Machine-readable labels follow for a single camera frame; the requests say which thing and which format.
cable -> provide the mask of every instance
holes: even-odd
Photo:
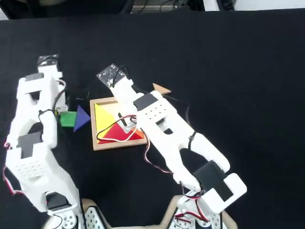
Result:
[[[160,13],[162,13],[162,6],[168,2],[170,2],[172,0],[166,0],[165,2],[163,2],[161,5],[160,5]]]
[[[137,124],[137,122],[133,121],[133,119],[137,120],[137,118],[136,118],[136,117],[130,117],[130,121],[131,121],[132,123],[134,123],[134,124]]]
[[[2,169],[2,177],[4,182],[6,183],[7,187],[10,190],[10,193],[14,196],[15,194],[24,194],[21,190],[14,190],[13,186],[11,185],[9,179],[6,177],[5,175],[5,169],[6,169],[6,165],[3,166]]]
[[[175,218],[176,220],[181,220],[181,221],[183,221],[183,222],[187,222],[187,223],[191,223],[189,220],[187,220],[187,219],[182,219],[182,218],[179,218],[179,217],[177,217],[177,218]]]
[[[185,197],[187,197],[187,198],[189,198],[189,199],[199,199],[204,193],[203,193],[203,191],[202,192],[197,192],[195,195],[193,195],[193,196],[188,196],[188,195],[186,195],[185,194],[185,191],[184,191],[184,187],[183,187],[183,185],[182,185],[182,182],[180,182],[180,185],[181,185],[181,188],[182,188],[182,194],[185,196]]]
[[[151,141],[150,141],[150,139],[148,138],[148,136],[146,135],[146,133],[145,133],[143,130],[142,130],[142,132],[143,132],[143,134],[144,134],[145,137],[146,137],[146,149],[145,149],[145,153],[144,153],[144,160],[145,160],[148,164],[152,165],[153,167],[157,168],[158,170],[160,170],[160,171],[162,171],[162,172],[164,172],[164,173],[173,174],[170,170],[163,169],[163,168],[161,168],[160,166],[157,166],[157,165],[153,164],[152,162],[150,162],[150,160],[148,160],[148,158],[147,158],[147,152],[148,152],[148,150],[149,150],[150,147],[151,147]]]
[[[206,220],[205,218],[202,218],[200,215],[197,215],[195,212],[192,212],[192,211],[186,211],[185,213],[180,213],[180,214],[177,214],[175,215],[175,219],[177,218],[181,218],[181,217],[184,217],[185,215],[191,215],[191,216],[194,216],[196,217],[197,219],[200,219],[204,222],[209,222],[208,220]]]
[[[54,114],[55,114],[56,104],[57,104],[59,98],[61,97],[61,95],[62,95],[62,94],[65,92],[65,90],[66,90],[66,82],[65,82],[64,80],[58,79],[58,80],[56,80],[56,81],[63,84],[63,89],[57,94],[57,96],[56,96],[55,99],[54,99],[54,104],[53,104],[53,107],[52,107],[52,111],[53,111]]]
[[[187,124],[192,128],[191,123],[190,123],[190,118],[189,118],[189,110],[190,110],[191,106],[188,103],[185,103],[185,102],[183,102],[183,101],[181,101],[179,99],[176,99],[176,98],[174,98],[172,96],[169,96],[169,95],[163,95],[163,97],[168,98],[168,99],[172,99],[172,100],[174,100],[176,102],[179,102],[179,103],[181,103],[181,104],[186,106],[185,120],[186,120]]]
[[[117,76],[118,76],[118,73],[119,73],[119,71],[121,70],[121,69],[125,69],[126,70],[126,77],[127,77],[127,79],[129,79],[129,70],[128,70],[128,68],[127,68],[127,66],[126,65],[121,65],[120,67],[118,67],[118,69],[116,70],[116,73],[115,73],[115,75],[114,75],[114,78],[113,78],[113,81],[112,81],[112,87],[114,88],[114,86],[115,86],[115,84],[117,83],[117,80],[116,80],[116,78],[117,78]]]
[[[146,7],[147,4],[148,4],[148,1],[149,1],[149,0],[146,0],[144,6],[138,11],[138,13],[141,13],[141,12],[145,9],[145,7]]]
[[[203,214],[203,212],[201,211],[200,207],[198,206],[198,199],[195,200],[195,204],[196,204],[196,208],[197,208],[197,211],[198,211],[200,217],[201,217],[205,222],[209,222],[210,220]]]
[[[59,218],[61,218],[61,223],[60,223],[57,227],[53,228],[53,229],[57,229],[57,228],[59,228],[59,227],[61,226],[63,219],[62,219],[62,217],[60,217],[60,216],[58,216],[58,215],[55,215],[55,214],[53,214],[53,215],[54,215],[54,216],[57,216],[57,217],[59,217]]]
[[[223,229],[223,212],[220,212],[219,217],[220,217],[220,229]]]
[[[136,132],[137,130],[137,126],[135,127],[134,131],[128,136],[128,138],[126,138],[125,140],[118,140],[118,139],[114,139],[114,138],[99,138],[99,134],[104,132],[105,130],[109,129],[110,127],[112,127],[114,124],[116,124],[117,122],[121,121],[122,119],[125,119],[125,118],[129,118],[129,117],[136,117],[135,115],[133,114],[130,114],[130,115],[126,115],[124,117],[121,117],[120,119],[116,120],[114,123],[112,123],[110,126],[108,126],[107,128],[99,131],[97,134],[96,134],[96,139],[99,140],[99,141],[103,141],[103,140],[106,140],[106,141],[115,141],[115,142],[126,142],[128,141],[132,136],[133,134]]]

perforated panel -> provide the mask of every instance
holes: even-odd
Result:
[[[94,207],[89,207],[86,214],[87,229],[106,229]]]
[[[142,114],[155,123],[166,117],[167,112],[167,107],[160,100],[141,111]]]
[[[40,177],[46,174],[46,166],[40,161],[16,165],[16,171],[25,178]]]

mounting plate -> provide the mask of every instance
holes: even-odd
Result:
[[[89,207],[85,217],[87,229],[107,229],[97,207]]]

blue triangle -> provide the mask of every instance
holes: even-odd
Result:
[[[90,121],[90,116],[81,108],[77,107],[77,113],[75,118],[74,132]]]

green block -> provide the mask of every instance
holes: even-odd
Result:
[[[76,111],[68,111],[61,114],[62,127],[74,127],[76,119]]]

